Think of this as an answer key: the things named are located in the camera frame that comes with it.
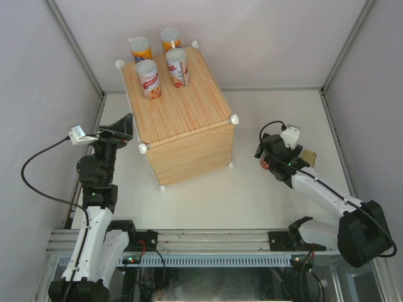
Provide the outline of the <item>yellow porridge can with spoon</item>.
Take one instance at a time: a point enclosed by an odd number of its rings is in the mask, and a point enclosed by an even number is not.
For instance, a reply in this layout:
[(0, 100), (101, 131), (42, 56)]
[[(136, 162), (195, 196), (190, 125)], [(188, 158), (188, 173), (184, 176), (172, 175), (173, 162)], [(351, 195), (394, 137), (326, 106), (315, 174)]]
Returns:
[(179, 30), (173, 27), (165, 28), (160, 33), (164, 53), (172, 48), (181, 48), (181, 36)]

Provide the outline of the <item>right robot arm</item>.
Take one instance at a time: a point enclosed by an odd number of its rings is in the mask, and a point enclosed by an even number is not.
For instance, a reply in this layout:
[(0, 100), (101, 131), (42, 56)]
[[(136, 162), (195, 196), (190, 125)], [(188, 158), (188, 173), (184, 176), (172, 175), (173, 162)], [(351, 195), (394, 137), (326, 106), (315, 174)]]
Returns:
[(268, 165), (277, 181), (308, 198), (332, 217), (331, 223), (311, 219), (289, 235), (290, 246), (303, 251), (312, 243), (339, 251), (353, 267), (362, 267), (376, 257), (389, 258), (397, 246), (382, 207), (374, 200), (363, 202), (330, 185), (300, 157), (302, 146), (286, 146), (281, 135), (259, 135), (255, 156)]

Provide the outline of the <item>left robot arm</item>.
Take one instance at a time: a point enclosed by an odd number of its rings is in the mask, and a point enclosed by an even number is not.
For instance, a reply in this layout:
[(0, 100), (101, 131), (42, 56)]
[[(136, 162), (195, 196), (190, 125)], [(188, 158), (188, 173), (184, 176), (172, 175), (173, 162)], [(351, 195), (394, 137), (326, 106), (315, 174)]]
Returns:
[(82, 186), (84, 213), (72, 257), (58, 281), (50, 283), (51, 301), (108, 301), (110, 281), (123, 251), (136, 248), (138, 236), (131, 220), (114, 220), (118, 199), (114, 185), (116, 152), (133, 138), (133, 115), (100, 126), (91, 137), (81, 130), (70, 132), (74, 143), (87, 140), (94, 152), (76, 165)]

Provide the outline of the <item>pink red porridge can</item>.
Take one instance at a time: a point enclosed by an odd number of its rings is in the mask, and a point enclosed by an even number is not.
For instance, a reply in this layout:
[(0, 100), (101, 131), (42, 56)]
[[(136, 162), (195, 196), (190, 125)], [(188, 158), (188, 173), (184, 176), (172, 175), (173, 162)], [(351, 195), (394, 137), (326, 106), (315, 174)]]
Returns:
[(157, 64), (151, 59), (141, 60), (135, 65), (140, 85), (147, 100), (161, 97), (162, 90)]

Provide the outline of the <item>dark tomato tin can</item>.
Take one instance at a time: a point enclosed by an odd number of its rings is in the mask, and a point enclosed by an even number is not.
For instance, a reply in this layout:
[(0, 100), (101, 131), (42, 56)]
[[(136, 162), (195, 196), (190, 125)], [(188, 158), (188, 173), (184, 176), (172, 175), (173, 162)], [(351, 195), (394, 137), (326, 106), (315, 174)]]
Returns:
[(265, 169), (265, 170), (268, 170), (268, 169), (269, 169), (270, 164), (266, 161), (265, 158), (261, 157), (260, 160), (259, 160), (259, 162), (260, 162), (260, 165), (261, 165), (261, 167), (262, 167), (263, 169)]

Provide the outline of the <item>pink porridge can clear lid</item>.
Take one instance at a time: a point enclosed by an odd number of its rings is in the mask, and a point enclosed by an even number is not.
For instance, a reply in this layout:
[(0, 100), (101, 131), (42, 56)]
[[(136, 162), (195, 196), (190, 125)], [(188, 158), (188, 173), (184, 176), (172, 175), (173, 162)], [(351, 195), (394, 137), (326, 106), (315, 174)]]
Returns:
[(166, 52), (165, 58), (173, 86), (176, 88), (187, 87), (190, 83), (190, 72), (185, 50), (172, 48)]

